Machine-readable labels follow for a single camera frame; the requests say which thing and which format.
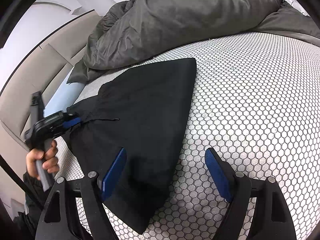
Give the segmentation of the black sleeve forearm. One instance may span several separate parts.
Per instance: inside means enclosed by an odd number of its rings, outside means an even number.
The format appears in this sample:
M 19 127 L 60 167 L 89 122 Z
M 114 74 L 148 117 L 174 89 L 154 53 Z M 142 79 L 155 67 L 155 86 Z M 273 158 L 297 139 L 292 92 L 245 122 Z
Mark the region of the black sleeve forearm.
M 41 182 L 36 178 L 29 176 L 27 172 L 23 175 L 23 181 L 35 194 L 39 202 L 44 205 L 49 191 L 44 192 Z M 13 223 L 18 231 L 18 239 L 35 239 L 42 210 L 27 194 L 25 195 L 25 204 L 28 208 L 28 213 L 19 212 L 18 216 L 14 218 Z

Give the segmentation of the person's left hand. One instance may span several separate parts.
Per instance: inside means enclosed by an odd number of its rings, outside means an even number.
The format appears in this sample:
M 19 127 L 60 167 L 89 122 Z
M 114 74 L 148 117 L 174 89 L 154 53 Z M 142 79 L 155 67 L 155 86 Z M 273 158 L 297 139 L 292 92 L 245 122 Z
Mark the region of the person's left hand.
M 46 170 L 49 174 L 54 174 L 59 172 L 60 168 L 58 165 L 58 158 L 56 154 L 58 153 L 57 142 L 52 141 L 50 149 L 44 153 L 42 150 L 33 149 L 26 155 L 26 167 L 29 176 L 41 180 L 37 172 L 36 161 L 43 160 L 42 168 Z

